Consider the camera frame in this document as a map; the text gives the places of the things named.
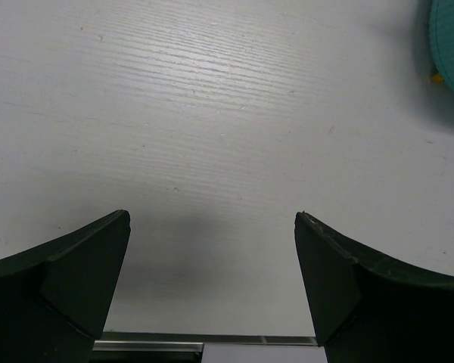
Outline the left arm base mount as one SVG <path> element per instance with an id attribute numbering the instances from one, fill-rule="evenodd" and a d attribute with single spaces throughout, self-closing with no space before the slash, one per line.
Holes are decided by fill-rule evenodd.
<path id="1" fill-rule="evenodd" d="M 90 362 L 200 362 L 207 344 L 317 347 L 315 337 L 106 332 Z"/>

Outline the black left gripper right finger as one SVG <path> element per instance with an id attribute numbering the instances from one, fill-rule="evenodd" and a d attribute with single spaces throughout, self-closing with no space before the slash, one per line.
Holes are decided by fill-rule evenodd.
<path id="1" fill-rule="evenodd" d="M 454 277 L 411 265 L 298 213 L 294 239 L 329 362 L 454 362 Z"/>

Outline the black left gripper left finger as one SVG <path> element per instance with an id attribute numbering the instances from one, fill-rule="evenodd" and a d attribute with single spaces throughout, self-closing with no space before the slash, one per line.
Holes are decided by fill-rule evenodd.
<path id="1" fill-rule="evenodd" d="M 0 259 L 0 362 L 87 362 L 130 232 L 130 214 L 117 210 Z"/>

